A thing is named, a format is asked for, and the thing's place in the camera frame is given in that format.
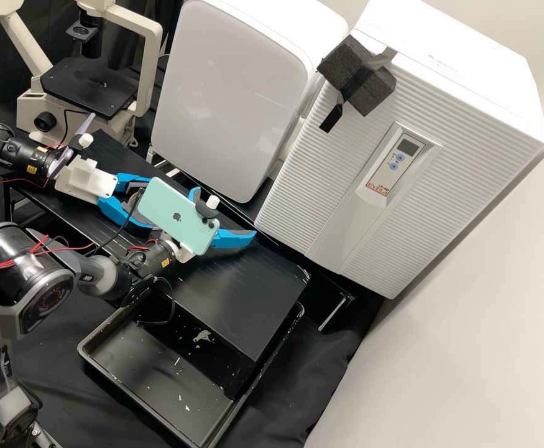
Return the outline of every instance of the white debris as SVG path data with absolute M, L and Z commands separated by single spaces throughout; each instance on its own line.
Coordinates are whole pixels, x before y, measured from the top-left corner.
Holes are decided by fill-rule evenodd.
M 193 342 L 199 342 L 200 340 L 206 340 L 206 341 L 212 342 L 212 340 L 210 339 L 210 336 L 211 336 L 211 333 L 209 331 L 202 330 L 199 332 L 197 336 L 193 338 Z

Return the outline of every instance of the ribbed white surface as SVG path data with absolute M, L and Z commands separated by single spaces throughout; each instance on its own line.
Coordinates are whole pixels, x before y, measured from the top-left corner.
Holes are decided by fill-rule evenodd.
M 263 232 L 306 253 L 394 121 L 438 142 L 440 155 L 341 272 L 388 298 L 544 150 L 520 131 L 391 71 L 396 92 L 366 118 L 346 104 L 329 134 L 318 128 L 336 101 L 326 83 L 256 220 Z

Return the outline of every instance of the black foam block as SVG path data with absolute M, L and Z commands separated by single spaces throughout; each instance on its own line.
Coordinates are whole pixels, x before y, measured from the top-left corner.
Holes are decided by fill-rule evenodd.
M 317 70 L 363 116 L 375 109 L 396 88 L 396 78 L 385 68 L 366 67 L 372 54 L 348 35 L 320 63 Z

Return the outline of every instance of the microscope arm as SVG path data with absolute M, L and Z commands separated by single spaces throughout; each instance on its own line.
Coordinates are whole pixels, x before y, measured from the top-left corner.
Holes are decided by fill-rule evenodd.
M 19 17 L 17 10 L 22 5 L 23 0 L 0 0 L 0 25 L 29 67 L 32 76 L 37 77 L 50 70 L 52 63 Z
M 142 116 L 149 109 L 152 100 L 162 43 L 162 26 L 145 16 L 118 6 L 113 0 L 77 0 L 77 5 L 90 16 L 102 17 L 145 38 L 137 101 L 135 105 L 129 107 L 133 115 Z

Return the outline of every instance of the white appliance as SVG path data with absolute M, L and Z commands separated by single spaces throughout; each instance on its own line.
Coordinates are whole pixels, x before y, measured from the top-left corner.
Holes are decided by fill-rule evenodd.
M 317 0 L 189 0 L 181 10 L 152 147 L 238 202 L 264 181 L 346 35 Z
M 527 61 L 416 0 L 372 0 L 352 32 L 395 92 L 365 118 L 325 83 L 256 219 L 392 299 L 532 161 L 544 119 Z

